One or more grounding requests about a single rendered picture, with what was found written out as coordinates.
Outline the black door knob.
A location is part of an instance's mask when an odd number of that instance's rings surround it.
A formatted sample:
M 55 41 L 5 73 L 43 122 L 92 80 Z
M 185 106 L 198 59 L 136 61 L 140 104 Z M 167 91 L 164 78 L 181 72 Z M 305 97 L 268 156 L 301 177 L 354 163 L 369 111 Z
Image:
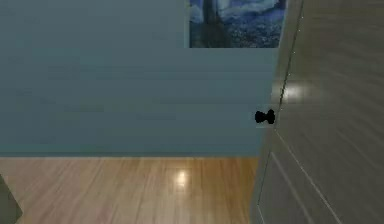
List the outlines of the black door knob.
M 275 112 L 270 109 L 266 113 L 257 111 L 254 115 L 254 119 L 257 123 L 267 122 L 268 124 L 273 124 L 275 122 L 276 116 Z

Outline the blue night sky painting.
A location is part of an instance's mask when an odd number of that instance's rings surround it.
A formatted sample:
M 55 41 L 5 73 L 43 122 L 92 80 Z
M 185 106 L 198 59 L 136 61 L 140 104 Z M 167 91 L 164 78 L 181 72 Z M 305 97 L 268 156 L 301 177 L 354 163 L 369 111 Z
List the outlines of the blue night sky painting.
M 277 48 L 287 0 L 188 0 L 189 48 Z

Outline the pale beige room door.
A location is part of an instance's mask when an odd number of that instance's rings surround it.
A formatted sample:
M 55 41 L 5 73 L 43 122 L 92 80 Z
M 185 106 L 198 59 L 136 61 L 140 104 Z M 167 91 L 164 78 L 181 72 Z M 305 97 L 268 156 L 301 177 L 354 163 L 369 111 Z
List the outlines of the pale beige room door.
M 288 0 L 250 224 L 384 224 L 384 0 Z

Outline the grey furniture corner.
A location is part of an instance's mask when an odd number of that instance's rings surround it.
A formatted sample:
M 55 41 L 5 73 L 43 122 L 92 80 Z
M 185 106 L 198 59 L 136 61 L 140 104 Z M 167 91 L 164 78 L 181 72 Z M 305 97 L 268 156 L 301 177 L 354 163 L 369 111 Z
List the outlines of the grey furniture corner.
M 16 224 L 23 212 L 0 175 L 0 224 Z

